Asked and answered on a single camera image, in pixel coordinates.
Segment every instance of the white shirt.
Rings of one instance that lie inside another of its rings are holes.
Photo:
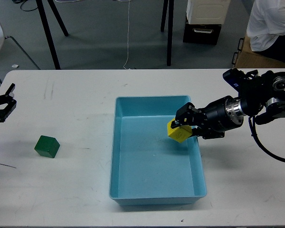
[[[285,0],[255,0],[247,27],[252,51],[268,49],[285,35]]]

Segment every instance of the person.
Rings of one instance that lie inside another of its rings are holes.
[[[285,0],[255,0],[247,36],[252,51],[285,63]]]

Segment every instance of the blue plastic bin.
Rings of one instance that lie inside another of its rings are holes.
[[[110,197],[120,205],[188,204],[207,194],[197,137],[178,143],[167,123],[188,96],[118,97]]]

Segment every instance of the white container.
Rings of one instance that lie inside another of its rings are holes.
[[[224,24],[230,1],[231,0],[188,0],[187,19],[189,24]]]

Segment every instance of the yellow cube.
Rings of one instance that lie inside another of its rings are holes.
[[[179,143],[185,141],[192,135],[192,128],[189,125],[184,125],[180,127],[176,127],[174,129],[171,128],[171,123],[174,121],[175,118],[173,118],[168,124],[167,124],[167,129],[168,129],[168,136]]]

